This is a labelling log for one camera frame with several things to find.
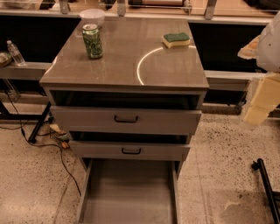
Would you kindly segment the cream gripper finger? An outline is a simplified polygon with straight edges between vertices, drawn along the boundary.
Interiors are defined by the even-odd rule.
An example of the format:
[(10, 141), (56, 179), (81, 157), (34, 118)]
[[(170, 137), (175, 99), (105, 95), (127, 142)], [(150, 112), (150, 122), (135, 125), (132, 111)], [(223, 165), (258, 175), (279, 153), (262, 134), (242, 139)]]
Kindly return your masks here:
[(280, 104), (280, 73), (267, 73), (258, 81), (243, 120), (250, 125), (260, 125)]
[(259, 39), (260, 36), (257, 36), (254, 39), (252, 39), (247, 45), (240, 49), (240, 51), (237, 53), (237, 56), (245, 60), (255, 59)]

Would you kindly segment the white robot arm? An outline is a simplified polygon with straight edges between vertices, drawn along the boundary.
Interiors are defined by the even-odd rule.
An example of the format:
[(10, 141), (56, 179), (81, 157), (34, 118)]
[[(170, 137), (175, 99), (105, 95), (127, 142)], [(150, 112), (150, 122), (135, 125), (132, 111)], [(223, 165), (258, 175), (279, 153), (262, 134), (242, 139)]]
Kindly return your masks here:
[(260, 125), (280, 104), (280, 11), (262, 33), (240, 49), (237, 56), (245, 60), (256, 59), (258, 67), (267, 74), (258, 85), (243, 121)]

